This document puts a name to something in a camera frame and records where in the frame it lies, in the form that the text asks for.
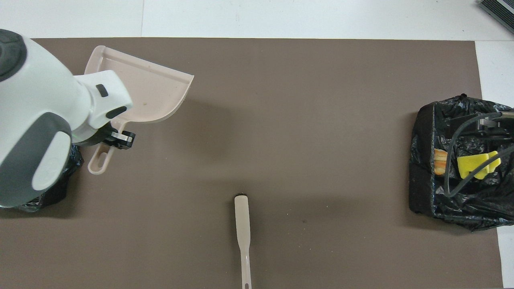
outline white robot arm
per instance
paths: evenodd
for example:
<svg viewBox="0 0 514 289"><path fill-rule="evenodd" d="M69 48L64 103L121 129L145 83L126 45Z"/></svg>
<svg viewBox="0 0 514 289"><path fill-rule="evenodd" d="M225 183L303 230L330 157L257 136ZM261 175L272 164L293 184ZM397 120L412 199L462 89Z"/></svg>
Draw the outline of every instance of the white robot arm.
<svg viewBox="0 0 514 289"><path fill-rule="evenodd" d="M73 76L29 38L0 29L0 207L44 193L59 178L70 146L132 146L110 120L133 106L114 71Z"/></svg>

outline brown table surface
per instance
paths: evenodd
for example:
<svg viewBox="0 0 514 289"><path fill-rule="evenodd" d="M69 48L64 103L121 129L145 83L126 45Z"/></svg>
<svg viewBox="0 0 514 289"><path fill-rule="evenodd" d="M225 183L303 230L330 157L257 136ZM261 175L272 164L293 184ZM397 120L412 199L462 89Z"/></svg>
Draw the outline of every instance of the brown table surface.
<svg viewBox="0 0 514 289"><path fill-rule="evenodd" d="M254 288L502 286L496 230L407 205L417 110L481 97L473 42L37 41L74 74L106 45L195 79L174 116L127 126L135 145L106 173L0 212L1 288L240 288L240 192Z"/></svg>

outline brush handle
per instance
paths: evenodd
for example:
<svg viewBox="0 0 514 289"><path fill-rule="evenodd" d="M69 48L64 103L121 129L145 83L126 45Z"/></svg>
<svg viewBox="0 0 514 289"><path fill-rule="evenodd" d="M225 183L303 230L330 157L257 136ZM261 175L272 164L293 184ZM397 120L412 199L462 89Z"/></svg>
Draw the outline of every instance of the brush handle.
<svg viewBox="0 0 514 289"><path fill-rule="evenodd" d="M250 274L250 256L247 252L241 252L241 276L243 282L243 289L252 289L252 279Z"/></svg>
<svg viewBox="0 0 514 289"><path fill-rule="evenodd" d="M237 231L237 243L241 250L241 276L243 289L251 289L250 278L250 212L248 209L248 197L239 195L234 199L235 205L235 229Z"/></svg>

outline yellow object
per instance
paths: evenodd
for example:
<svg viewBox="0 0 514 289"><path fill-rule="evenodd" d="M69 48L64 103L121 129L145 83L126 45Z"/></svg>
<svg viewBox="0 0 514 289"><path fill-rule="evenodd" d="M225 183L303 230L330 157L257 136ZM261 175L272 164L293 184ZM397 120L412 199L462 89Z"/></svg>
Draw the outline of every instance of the yellow object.
<svg viewBox="0 0 514 289"><path fill-rule="evenodd" d="M457 158L458 172L461 175L461 178L465 178L469 175L470 172L478 168L483 162L497 155L497 151L492 151L488 154L479 154L479 155L468 155L468 156L460 156ZM477 179L484 179L488 173L494 172L497 166L499 166L502 161L498 158L486 166L483 170L476 173L474 177Z"/></svg>

